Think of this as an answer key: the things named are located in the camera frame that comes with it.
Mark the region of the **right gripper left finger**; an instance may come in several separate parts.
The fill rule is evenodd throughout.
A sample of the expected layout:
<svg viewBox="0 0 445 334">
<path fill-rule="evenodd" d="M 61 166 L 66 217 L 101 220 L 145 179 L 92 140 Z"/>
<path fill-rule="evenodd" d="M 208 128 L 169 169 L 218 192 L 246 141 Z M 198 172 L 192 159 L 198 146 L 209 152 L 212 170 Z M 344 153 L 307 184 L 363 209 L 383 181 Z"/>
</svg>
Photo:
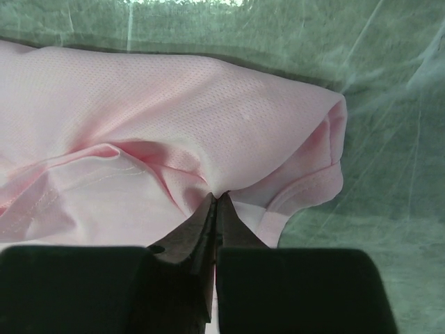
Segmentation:
<svg viewBox="0 0 445 334">
<path fill-rule="evenodd" d="M 211 321 L 213 195 L 147 247 L 11 246 L 2 333 L 203 333 Z"/>
</svg>

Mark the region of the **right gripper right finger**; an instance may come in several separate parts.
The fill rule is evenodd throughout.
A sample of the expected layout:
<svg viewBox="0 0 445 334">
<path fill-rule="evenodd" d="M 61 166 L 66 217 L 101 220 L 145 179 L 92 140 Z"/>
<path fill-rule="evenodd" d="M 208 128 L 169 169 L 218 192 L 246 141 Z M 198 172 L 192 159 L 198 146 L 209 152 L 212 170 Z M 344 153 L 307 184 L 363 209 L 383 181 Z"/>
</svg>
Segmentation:
<svg viewBox="0 0 445 334">
<path fill-rule="evenodd" d="M 396 333 L 380 273 L 351 248 L 270 248 L 228 195 L 216 211 L 221 333 Z"/>
</svg>

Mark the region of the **pink t shirt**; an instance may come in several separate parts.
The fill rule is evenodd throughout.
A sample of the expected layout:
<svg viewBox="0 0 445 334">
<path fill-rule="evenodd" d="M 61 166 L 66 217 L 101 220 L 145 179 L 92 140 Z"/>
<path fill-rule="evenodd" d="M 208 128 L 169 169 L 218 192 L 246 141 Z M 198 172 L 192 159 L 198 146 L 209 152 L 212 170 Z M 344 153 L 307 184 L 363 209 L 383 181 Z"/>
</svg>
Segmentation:
<svg viewBox="0 0 445 334">
<path fill-rule="evenodd" d="M 346 99 L 190 55 L 1 43 L 1 248 L 147 246 L 229 193 L 278 245 L 342 189 Z"/>
</svg>

